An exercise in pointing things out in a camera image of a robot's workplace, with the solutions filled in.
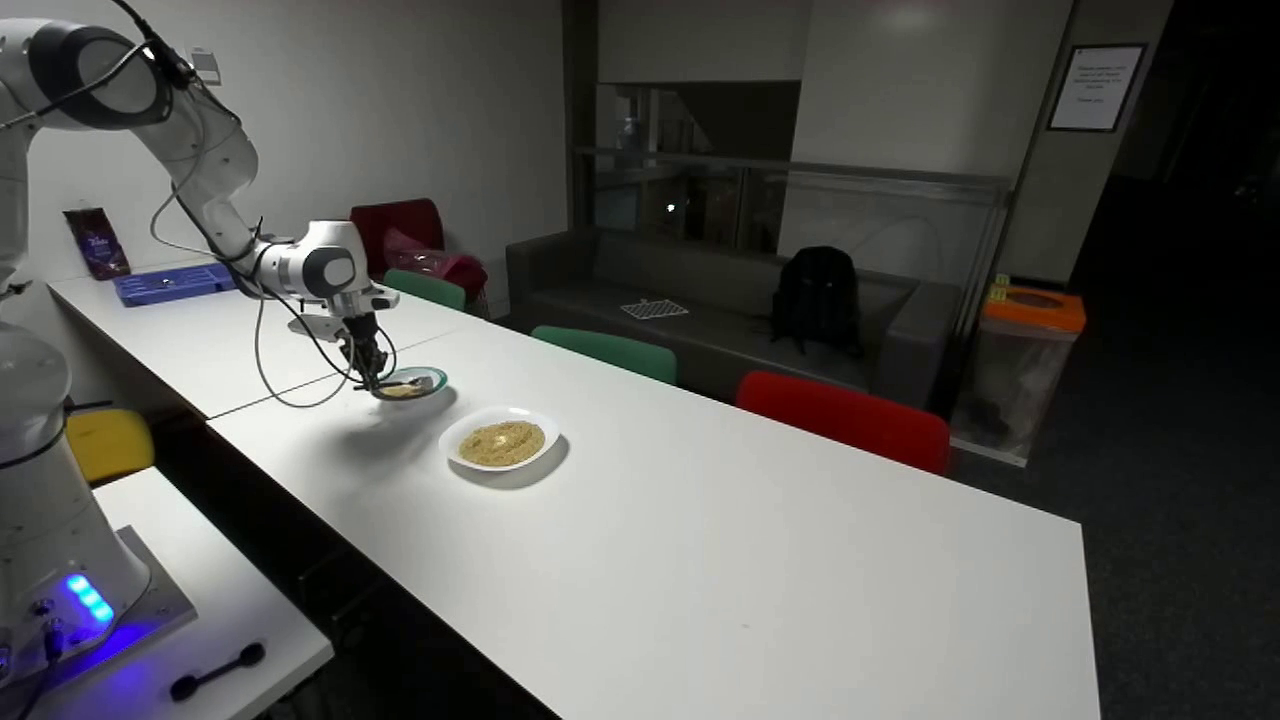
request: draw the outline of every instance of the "white table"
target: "white table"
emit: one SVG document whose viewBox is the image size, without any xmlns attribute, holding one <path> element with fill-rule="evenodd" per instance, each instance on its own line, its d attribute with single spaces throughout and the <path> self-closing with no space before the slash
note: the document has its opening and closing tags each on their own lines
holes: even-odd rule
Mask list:
<svg viewBox="0 0 1280 720">
<path fill-rule="evenodd" d="M 559 718 L 1099 718 L 1080 527 L 473 322 L 450 410 L 214 427 Z M 520 493 L 442 438 L 550 414 Z"/>
<path fill-rule="evenodd" d="M 261 718 L 316 667 L 332 644 L 300 617 L 159 472 L 141 472 L 95 488 L 115 527 L 131 524 L 163 574 L 183 590 L 195 620 L 145 644 L 127 665 L 102 667 L 68 688 L 52 688 L 36 718 L 127 718 L 127 720 L 228 720 Z M 268 657 L 205 686 L 174 704 L 170 686 L 231 661 L 247 642 Z"/>
<path fill-rule="evenodd" d="M 190 296 L 174 304 L 126 308 L 112 285 L 84 277 L 84 269 L 64 269 L 44 277 L 58 301 L 84 318 L 95 334 L 122 343 L 153 377 L 159 377 L 176 397 L 183 397 L 205 418 L 223 418 L 247 403 L 268 402 L 253 360 L 253 334 L 261 304 L 242 292 Z M 378 312 L 382 330 L 395 347 L 412 347 L 436 338 L 450 338 L 466 312 L 400 296 L 395 308 Z M 261 347 L 263 371 L 277 394 L 292 402 L 319 402 L 332 377 L 316 343 L 287 330 L 282 304 L 263 308 Z"/>
</svg>

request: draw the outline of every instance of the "white wall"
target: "white wall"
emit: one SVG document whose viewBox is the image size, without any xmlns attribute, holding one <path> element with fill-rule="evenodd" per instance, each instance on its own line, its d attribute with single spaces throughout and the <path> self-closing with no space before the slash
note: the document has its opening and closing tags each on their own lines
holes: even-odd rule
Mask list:
<svg viewBox="0 0 1280 720">
<path fill-rule="evenodd" d="M 136 0 L 180 51 L 214 50 L 218 96 L 246 115 L 261 179 L 242 214 L 277 231 L 364 199 L 433 197 L 453 246 L 493 269 L 506 246 L 567 225 L 559 6 L 476 0 Z M 4 0 L 4 16 L 127 19 L 108 0 Z M 34 148 L 34 269 L 74 246 L 64 209 L 108 209 L 136 269 L 193 265 L 148 242 L 170 178 L 131 136 L 44 131 Z M 195 246 L 174 214 L 163 238 Z"/>
<path fill-rule="evenodd" d="M 1073 0 L 813 0 L 798 161 L 1017 178 Z"/>
<path fill-rule="evenodd" d="M 601 0 L 601 82 L 802 82 L 808 0 Z"/>
</svg>

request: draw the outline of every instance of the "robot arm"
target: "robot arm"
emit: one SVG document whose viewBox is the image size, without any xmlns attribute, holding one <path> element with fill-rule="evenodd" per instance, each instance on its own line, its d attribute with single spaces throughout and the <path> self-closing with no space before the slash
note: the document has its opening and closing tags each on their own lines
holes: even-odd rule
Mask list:
<svg viewBox="0 0 1280 720">
<path fill-rule="evenodd" d="M 0 285 L 25 257 L 28 144 L 39 129 L 131 129 L 170 170 L 174 193 L 247 296 L 300 296 L 349 330 L 349 360 L 378 394 L 378 289 L 354 225 L 312 222 L 268 242 L 231 209 L 257 148 L 195 73 L 141 19 L 145 43 L 108 27 L 0 19 Z"/>
</svg>

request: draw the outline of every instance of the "orange bin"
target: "orange bin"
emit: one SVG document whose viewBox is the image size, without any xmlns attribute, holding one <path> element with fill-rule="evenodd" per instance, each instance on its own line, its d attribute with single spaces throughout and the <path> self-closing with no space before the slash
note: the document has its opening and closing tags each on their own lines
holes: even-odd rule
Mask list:
<svg viewBox="0 0 1280 720">
<path fill-rule="evenodd" d="M 1080 296 L 997 285 L 954 414 L 954 443 L 1030 470 L 1089 312 Z"/>
</svg>

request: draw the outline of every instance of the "plate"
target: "plate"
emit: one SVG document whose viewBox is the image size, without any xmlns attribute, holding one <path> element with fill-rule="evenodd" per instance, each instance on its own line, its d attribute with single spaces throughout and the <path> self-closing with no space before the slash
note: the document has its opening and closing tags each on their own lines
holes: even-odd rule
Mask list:
<svg viewBox="0 0 1280 720">
<path fill-rule="evenodd" d="M 499 443 L 523 443 L 523 424 L 534 424 L 541 434 L 541 443 L 535 453 L 518 453 L 514 459 L 476 459 L 476 458 L 466 458 L 466 443 L 476 439 L 476 434 L 493 434 L 493 443 L 490 447 L 499 447 Z M 520 472 L 535 459 L 543 459 L 559 439 L 559 427 L 541 418 L 541 414 L 529 414 L 529 410 L 490 410 L 490 414 L 476 414 L 476 418 L 466 418 L 457 421 L 450 434 L 445 434 L 445 453 L 453 464 L 470 470 L 470 472 L 483 472 L 483 476 L 506 476 L 506 472 Z"/>
</svg>

